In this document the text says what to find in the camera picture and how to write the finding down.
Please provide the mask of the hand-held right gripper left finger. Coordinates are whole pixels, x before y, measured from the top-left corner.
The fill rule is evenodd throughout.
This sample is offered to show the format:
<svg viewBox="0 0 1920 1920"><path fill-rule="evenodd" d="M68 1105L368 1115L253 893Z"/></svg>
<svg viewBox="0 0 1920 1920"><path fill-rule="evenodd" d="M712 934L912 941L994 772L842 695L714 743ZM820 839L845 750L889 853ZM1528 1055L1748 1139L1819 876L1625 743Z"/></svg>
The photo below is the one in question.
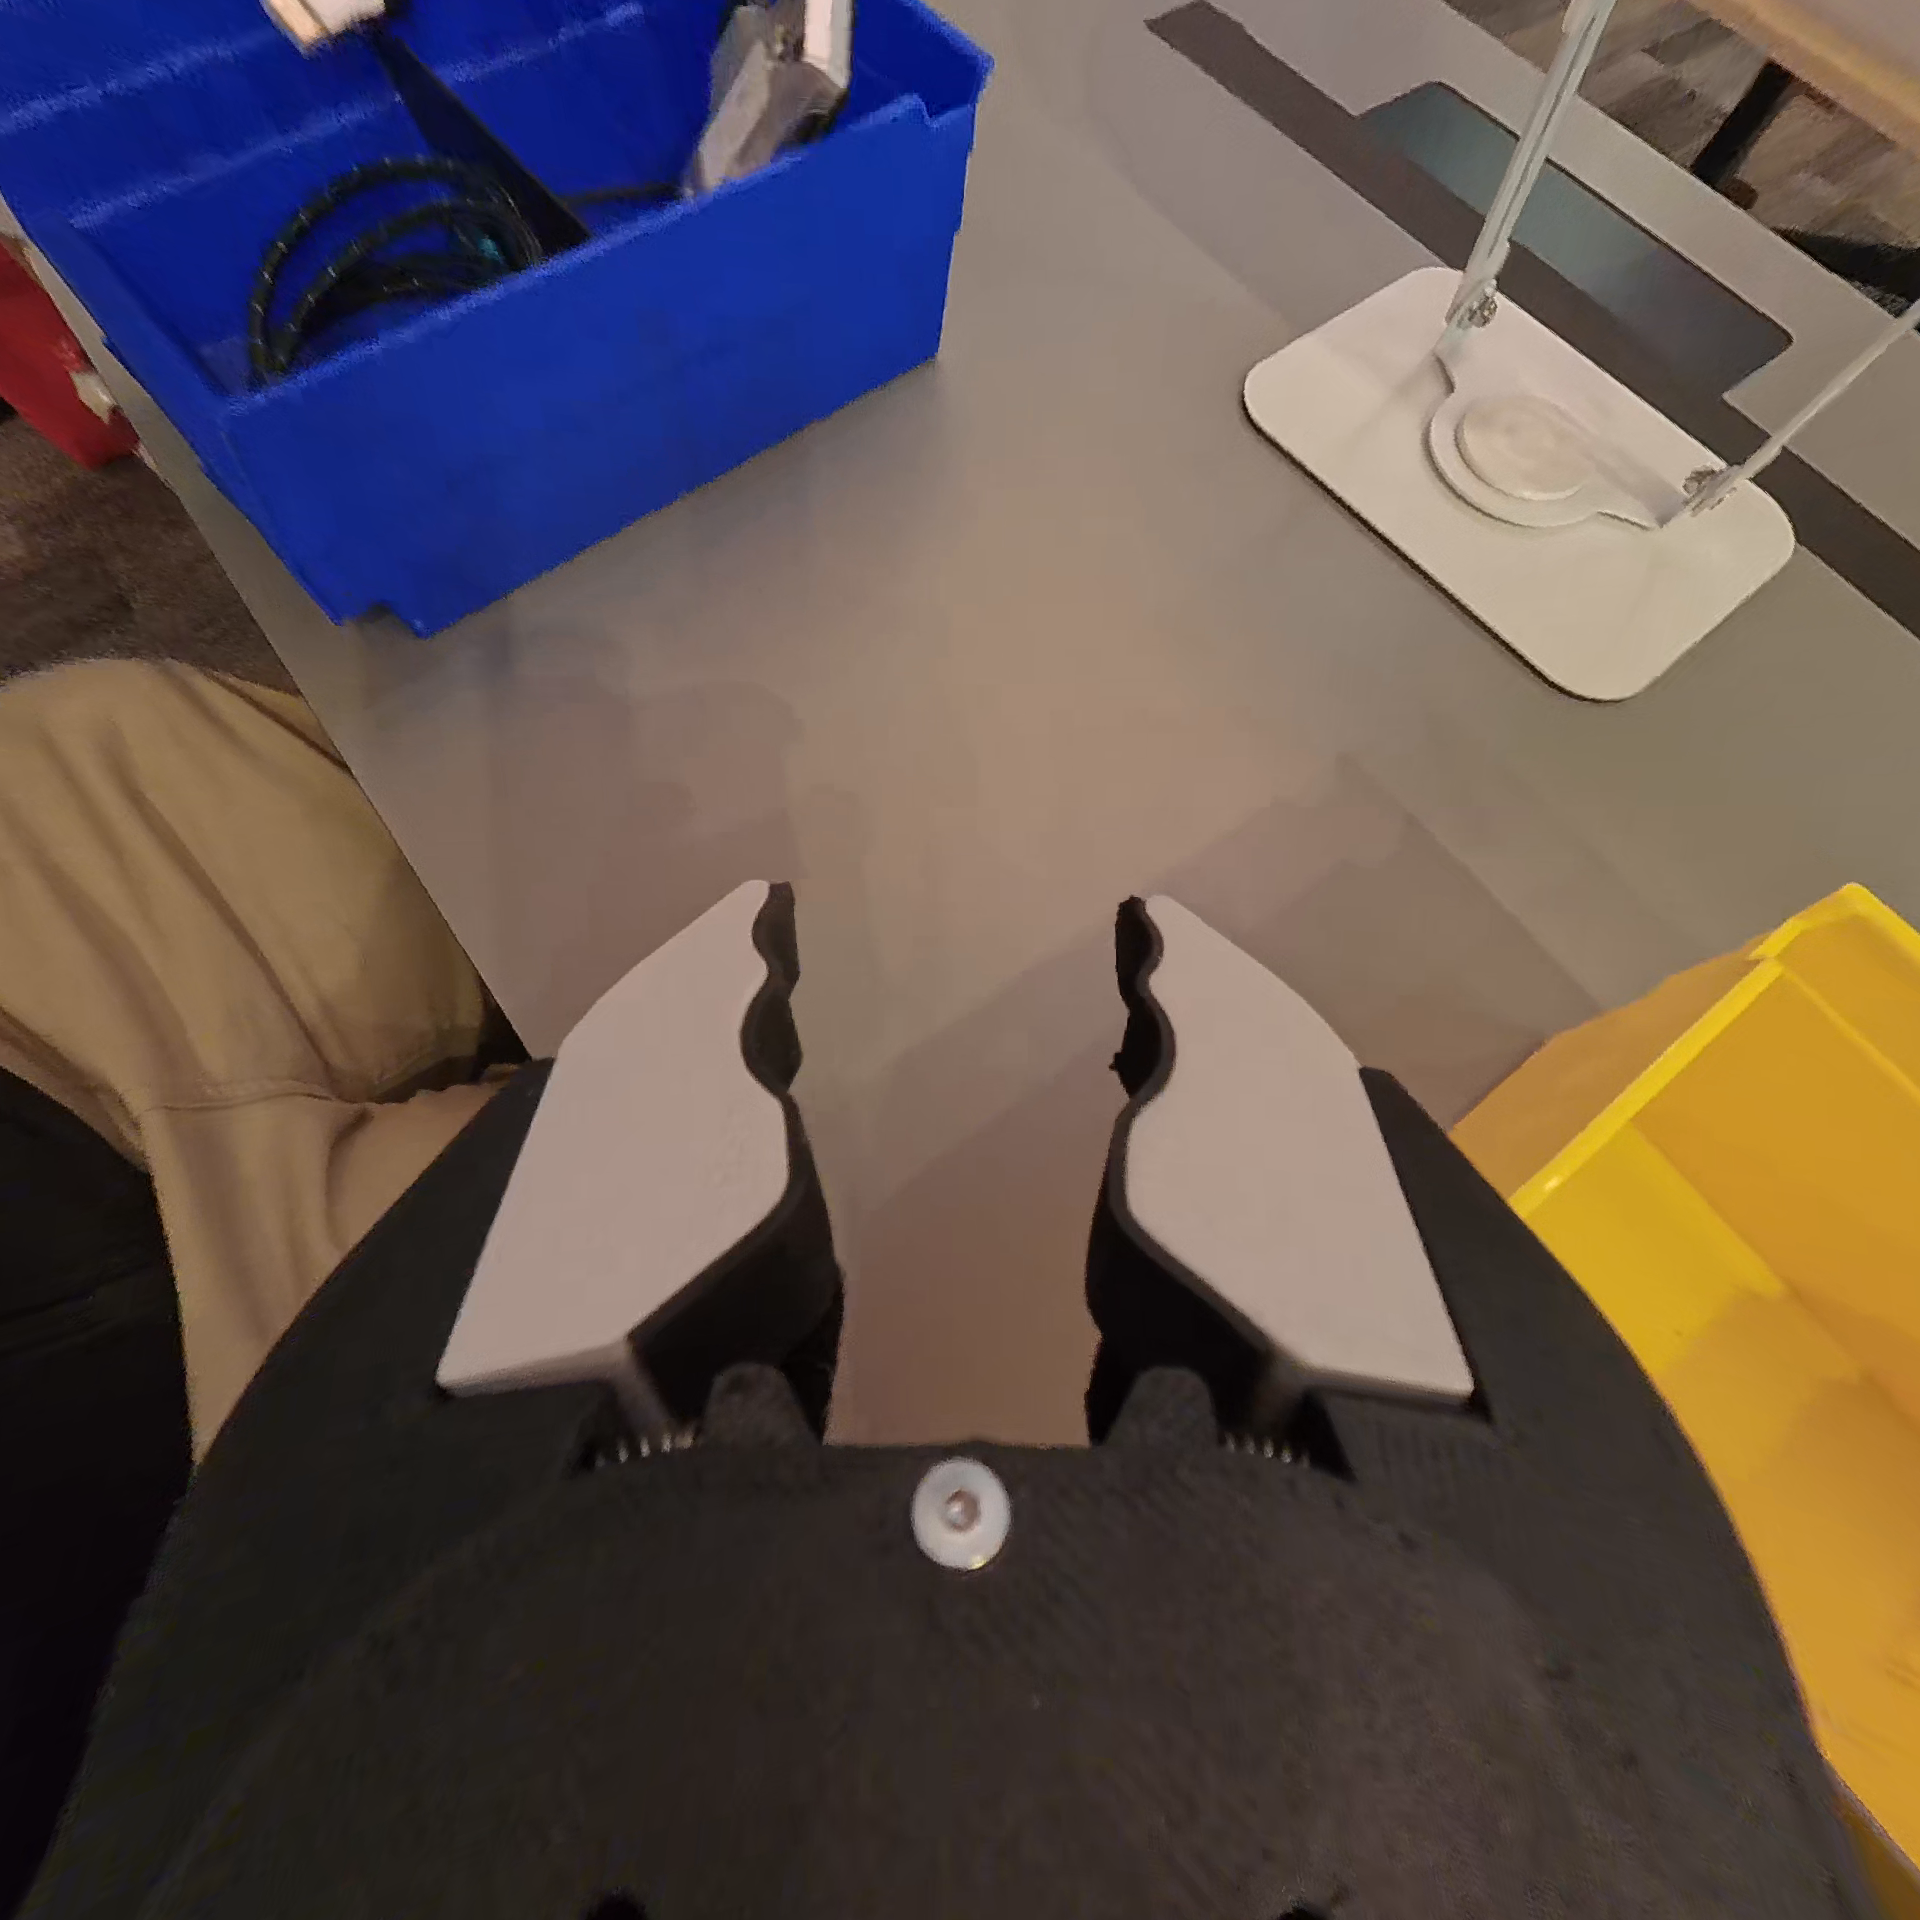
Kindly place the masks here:
<svg viewBox="0 0 1920 1920"><path fill-rule="evenodd" d="M440 1358L457 1398L606 1387L642 1442L738 1366L824 1441L845 1324L796 1100L796 891L746 879L568 1033Z"/></svg>

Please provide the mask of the wooden table with black leg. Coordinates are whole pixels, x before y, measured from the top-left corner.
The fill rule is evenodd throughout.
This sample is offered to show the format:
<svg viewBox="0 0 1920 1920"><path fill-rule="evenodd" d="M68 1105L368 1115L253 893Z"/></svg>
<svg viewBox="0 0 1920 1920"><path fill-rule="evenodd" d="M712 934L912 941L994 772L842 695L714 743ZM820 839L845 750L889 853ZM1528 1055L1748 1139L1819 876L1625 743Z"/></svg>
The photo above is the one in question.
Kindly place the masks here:
<svg viewBox="0 0 1920 1920"><path fill-rule="evenodd" d="M1723 187L1796 90L1817 94L1917 155L1916 2L1693 2L1693 12L1761 50L1761 73L1691 159Z"/></svg>

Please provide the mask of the yellow plastic bin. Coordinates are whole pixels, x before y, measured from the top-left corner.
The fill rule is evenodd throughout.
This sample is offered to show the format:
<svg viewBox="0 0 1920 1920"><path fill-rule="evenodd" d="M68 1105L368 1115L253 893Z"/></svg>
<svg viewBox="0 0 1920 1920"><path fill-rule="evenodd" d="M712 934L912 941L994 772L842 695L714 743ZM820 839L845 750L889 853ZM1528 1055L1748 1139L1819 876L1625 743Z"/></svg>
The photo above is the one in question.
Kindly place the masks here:
<svg viewBox="0 0 1920 1920"><path fill-rule="evenodd" d="M1685 1429L1916 1915L1916 927L1845 885L1545 1042L1452 1139Z"/></svg>

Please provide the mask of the black divider in blue bin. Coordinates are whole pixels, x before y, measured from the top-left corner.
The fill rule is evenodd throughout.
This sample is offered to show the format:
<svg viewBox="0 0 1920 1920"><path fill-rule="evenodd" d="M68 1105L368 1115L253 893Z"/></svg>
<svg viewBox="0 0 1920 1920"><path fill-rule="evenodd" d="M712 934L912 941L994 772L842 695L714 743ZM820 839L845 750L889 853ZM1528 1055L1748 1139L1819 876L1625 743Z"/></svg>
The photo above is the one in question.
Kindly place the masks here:
<svg viewBox="0 0 1920 1920"><path fill-rule="evenodd" d="M389 20L361 30L385 78L393 84L403 107L417 123L428 149L457 159L494 186L516 206L533 229L545 255L587 242L585 219L571 211L541 178L537 178L494 131L470 111L393 31Z"/></svg>

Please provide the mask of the small white device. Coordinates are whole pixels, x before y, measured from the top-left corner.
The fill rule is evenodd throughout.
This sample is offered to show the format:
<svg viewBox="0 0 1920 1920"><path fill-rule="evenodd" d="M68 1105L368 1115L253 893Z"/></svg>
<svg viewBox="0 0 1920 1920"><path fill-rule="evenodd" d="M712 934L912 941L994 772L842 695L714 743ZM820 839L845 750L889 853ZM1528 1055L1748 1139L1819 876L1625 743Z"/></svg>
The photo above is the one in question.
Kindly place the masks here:
<svg viewBox="0 0 1920 1920"><path fill-rule="evenodd" d="M380 0L270 0L258 4L274 27L307 54L346 37L371 31L393 12L393 2Z"/></svg>

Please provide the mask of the person's dark clothing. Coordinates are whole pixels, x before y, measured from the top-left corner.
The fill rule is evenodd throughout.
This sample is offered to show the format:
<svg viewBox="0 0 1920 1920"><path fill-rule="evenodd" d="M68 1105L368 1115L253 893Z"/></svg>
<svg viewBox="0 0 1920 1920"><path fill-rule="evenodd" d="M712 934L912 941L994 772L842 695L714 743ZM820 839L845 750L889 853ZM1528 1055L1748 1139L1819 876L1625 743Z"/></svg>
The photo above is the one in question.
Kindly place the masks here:
<svg viewBox="0 0 1920 1920"><path fill-rule="evenodd" d="M3 1915L54 1834L190 1475L152 1177L3 1074Z"/></svg>

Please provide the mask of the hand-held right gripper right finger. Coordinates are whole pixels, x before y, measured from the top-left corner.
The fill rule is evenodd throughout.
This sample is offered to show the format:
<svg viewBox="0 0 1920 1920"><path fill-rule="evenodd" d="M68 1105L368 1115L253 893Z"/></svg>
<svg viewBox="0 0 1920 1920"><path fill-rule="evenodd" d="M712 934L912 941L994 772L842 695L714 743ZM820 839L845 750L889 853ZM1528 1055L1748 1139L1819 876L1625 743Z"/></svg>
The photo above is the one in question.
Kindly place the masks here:
<svg viewBox="0 0 1920 1920"><path fill-rule="evenodd" d="M1125 1011L1089 1234L1089 1438L1187 1371L1226 1438L1278 1447L1307 1398L1453 1414L1475 1374L1360 1065L1249 950L1171 895L1121 903Z"/></svg>

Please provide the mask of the person's beige trouser leg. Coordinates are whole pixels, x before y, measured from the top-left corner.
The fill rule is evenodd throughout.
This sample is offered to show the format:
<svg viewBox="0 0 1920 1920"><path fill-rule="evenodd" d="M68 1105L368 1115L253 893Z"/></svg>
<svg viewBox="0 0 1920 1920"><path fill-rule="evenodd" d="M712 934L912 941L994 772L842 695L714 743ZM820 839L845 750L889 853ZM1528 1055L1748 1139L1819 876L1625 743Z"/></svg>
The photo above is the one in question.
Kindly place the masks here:
<svg viewBox="0 0 1920 1920"><path fill-rule="evenodd" d="M152 1181L195 1457L490 1105L499 1033L301 700L182 662L5 683L5 1069Z"/></svg>

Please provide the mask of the blue plastic bin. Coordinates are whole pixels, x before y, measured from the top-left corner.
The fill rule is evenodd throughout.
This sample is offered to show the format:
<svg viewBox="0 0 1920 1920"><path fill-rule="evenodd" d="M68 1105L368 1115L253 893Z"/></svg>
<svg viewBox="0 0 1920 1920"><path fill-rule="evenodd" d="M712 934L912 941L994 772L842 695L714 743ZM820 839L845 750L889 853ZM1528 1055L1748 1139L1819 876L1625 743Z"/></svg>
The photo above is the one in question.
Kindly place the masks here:
<svg viewBox="0 0 1920 1920"><path fill-rule="evenodd" d="M5 202L329 620L440 634L940 350L990 54L854 4L833 125L688 199L730 7L396 4L553 255L260 4L5 4Z"/></svg>

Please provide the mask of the white metal stand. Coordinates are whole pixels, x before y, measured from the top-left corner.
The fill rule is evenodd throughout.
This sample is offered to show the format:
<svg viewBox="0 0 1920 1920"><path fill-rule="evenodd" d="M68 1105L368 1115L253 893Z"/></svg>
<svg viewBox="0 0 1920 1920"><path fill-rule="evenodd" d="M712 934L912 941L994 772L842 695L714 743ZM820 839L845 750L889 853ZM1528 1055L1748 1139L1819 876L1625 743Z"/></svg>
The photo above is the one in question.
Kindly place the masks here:
<svg viewBox="0 0 1920 1920"><path fill-rule="evenodd" d="M1916 302L1741 460L1609 371L1547 300L1501 285L1614 4L1566 4L1467 261L1409 271L1254 363L1250 426L1554 689L1644 692L1795 551L1761 487L1916 333Z"/></svg>

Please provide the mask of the red plastic bin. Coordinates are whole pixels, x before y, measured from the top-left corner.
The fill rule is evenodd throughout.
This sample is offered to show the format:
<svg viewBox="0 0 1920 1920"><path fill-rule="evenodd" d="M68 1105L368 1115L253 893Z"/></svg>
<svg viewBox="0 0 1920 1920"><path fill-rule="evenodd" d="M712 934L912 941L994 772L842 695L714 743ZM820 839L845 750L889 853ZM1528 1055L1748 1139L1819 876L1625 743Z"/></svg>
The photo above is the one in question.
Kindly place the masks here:
<svg viewBox="0 0 1920 1920"><path fill-rule="evenodd" d="M3 242L3 399L83 468L137 455L133 422L10 239Z"/></svg>

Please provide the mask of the silver device with port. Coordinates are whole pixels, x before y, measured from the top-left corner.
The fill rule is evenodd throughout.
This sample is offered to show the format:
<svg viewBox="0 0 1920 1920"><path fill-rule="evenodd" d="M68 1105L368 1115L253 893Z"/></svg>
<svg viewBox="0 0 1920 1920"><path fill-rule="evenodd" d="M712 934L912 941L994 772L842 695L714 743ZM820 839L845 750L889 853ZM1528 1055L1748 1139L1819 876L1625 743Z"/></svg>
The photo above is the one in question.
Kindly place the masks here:
<svg viewBox="0 0 1920 1920"><path fill-rule="evenodd" d="M731 4L709 62L709 114L682 178L688 199L820 138L853 84L854 2Z"/></svg>

